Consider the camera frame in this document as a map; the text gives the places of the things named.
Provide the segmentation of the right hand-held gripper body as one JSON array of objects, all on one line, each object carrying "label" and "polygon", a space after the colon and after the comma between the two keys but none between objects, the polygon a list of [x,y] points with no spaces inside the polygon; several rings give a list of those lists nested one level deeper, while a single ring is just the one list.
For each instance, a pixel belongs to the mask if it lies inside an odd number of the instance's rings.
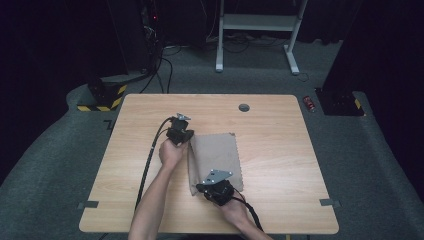
[{"label": "right hand-held gripper body", "polygon": [[232,172],[212,169],[208,176],[201,182],[201,184],[210,187],[209,193],[213,194],[215,199],[213,203],[223,206],[232,199],[234,187],[228,180],[232,175]]}]

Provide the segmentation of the beige cloth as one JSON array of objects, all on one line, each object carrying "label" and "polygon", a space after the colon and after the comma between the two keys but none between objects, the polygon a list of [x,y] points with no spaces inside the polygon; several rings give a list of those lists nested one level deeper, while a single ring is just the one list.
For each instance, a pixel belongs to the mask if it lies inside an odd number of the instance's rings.
[{"label": "beige cloth", "polygon": [[231,172],[228,178],[238,190],[244,188],[236,137],[233,133],[194,135],[188,146],[188,178],[192,196],[212,170]]}]

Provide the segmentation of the dark equipment rack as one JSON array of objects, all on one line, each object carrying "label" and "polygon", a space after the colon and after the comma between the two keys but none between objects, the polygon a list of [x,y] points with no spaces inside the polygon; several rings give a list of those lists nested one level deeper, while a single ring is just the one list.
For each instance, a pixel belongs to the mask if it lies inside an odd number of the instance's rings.
[{"label": "dark equipment rack", "polygon": [[160,22],[159,8],[156,0],[138,0],[140,16],[149,58],[148,72],[156,69],[163,50],[163,30]]}]

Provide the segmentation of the red can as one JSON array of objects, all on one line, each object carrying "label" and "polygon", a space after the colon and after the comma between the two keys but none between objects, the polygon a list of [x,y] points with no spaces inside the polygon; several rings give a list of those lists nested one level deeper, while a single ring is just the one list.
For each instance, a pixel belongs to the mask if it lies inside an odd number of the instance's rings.
[{"label": "red can", "polygon": [[315,104],[309,96],[303,97],[303,103],[304,103],[305,107],[307,108],[307,110],[309,112],[315,112],[316,111]]}]

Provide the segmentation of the grey tape strip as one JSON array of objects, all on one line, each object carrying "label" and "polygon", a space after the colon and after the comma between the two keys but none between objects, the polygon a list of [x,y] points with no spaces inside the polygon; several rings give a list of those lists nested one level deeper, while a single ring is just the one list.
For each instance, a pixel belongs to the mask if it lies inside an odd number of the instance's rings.
[{"label": "grey tape strip", "polygon": [[77,209],[79,210],[83,210],[85,208],[97,208],[99,204],[99,201],[85,201],[85,202],[80,202],[77,205]]},{"label": "grey tape strip", "polygon": [[331,199],[331,198],[319,199],[319,202],[320,202],[321,206],[332,206],[334,208],[341,207],[341,203],[340,203],[339,200],[334,200],[334,199]]}]

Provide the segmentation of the person's right hand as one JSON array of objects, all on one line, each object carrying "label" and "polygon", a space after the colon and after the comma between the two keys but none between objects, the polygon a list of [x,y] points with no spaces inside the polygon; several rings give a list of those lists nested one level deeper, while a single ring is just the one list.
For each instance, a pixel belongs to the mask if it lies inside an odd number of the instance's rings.
[{"label": "person's right hand", "polygon": [[217,205],[217,208],[224,216],[224,219],[236,228],[246,226],[249,223],[244,199],[239,193],[235,193],[233,198],[225,205]]}]

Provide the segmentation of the yellow black striped stand base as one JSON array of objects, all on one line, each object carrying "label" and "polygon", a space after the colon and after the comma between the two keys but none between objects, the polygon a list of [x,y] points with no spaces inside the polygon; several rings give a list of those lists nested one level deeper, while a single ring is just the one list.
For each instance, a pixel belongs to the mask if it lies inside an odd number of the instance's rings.
[{"label": "yellow black striped stand base", "polygon": [[114,111],[121,103],[126,88],[127,85],[122,83],[105,83],[100,78],[91,80],[77,102],[77,109],[82,112]]}]

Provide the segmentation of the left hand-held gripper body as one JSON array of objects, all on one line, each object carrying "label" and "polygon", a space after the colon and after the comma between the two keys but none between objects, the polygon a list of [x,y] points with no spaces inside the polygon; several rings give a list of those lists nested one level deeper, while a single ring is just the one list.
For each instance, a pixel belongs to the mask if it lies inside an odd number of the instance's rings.
[{"label": "left hand-held gripper body", "polygon": [[177,145],[182,139],[186,139],[189,120],[190,117],[181,113],[170,118],[171,127],[167,130],[166,136],[174,145]]}]

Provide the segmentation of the white metal stand frame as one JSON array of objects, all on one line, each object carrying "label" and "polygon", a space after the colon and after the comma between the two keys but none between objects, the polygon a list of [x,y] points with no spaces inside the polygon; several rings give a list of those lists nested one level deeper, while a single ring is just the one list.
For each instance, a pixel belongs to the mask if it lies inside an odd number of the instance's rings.
[{"label": "white metal stand frame", "polygon": [[293,16],[227,14],[225,12],[225,0],[220,0],[215,71],[220,73],[224,69],[223,39],[225,30],[279,31],[291,33],[289,43],[283,46],[283,50],[291,73],[293,75],[299,75],[300,70],[295,60],[293,49],[307,4],[308,0],[301,0],[299,11]]}]

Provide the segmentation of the person's left hand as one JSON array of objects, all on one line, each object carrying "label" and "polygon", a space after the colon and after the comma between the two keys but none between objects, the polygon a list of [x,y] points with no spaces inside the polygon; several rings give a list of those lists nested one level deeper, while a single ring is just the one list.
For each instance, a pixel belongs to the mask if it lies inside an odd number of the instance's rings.
[{"label": "person's left hand", "polygon": [[182,160],[187,146],[187,143],[175,145],[170,139],[165,140],[159,149],[159,157],[162,163],[162,168],[166,170],[174,170]]}]

